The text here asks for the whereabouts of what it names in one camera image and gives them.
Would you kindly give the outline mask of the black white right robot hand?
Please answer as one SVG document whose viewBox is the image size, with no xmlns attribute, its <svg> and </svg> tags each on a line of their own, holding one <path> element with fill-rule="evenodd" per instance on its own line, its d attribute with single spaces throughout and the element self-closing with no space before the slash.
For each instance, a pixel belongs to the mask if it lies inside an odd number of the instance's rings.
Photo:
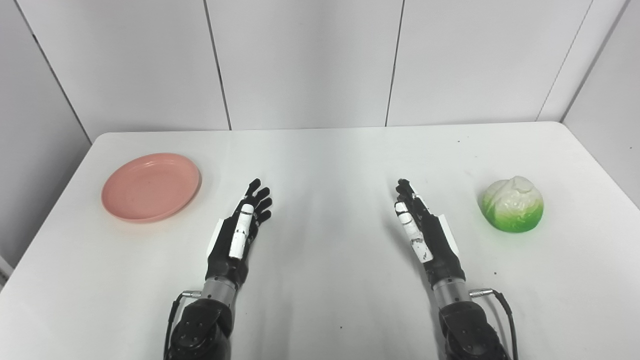
<svg viewBox="0 0 640 360">
<path fill-rule="evenodd" d="M 395 188 L 394 211 L 431 287 L 441 281 L 466 280 L 460 259 L 451 246 L 441 217 L 432 214 L 409 180 L 400 178 Z"/>
</svg>

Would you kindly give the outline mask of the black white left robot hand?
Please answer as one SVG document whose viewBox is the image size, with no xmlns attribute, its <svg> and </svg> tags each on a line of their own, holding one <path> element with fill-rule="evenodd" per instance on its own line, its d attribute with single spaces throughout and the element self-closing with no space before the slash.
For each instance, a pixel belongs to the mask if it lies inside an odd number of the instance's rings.
<svg viewBox="0 0 640 360">
<path fill-rule="evenodd" d="M 215 234 L 214 246 L 207 258 L 206 280 L 230 281 L 239 289 L 249 275 L 249 253 L 259 227 L 271 218 L 270 188 L 260 178 L 249 183 L 247 191 L 233 210 L 223 219 Z"/>
</svg>

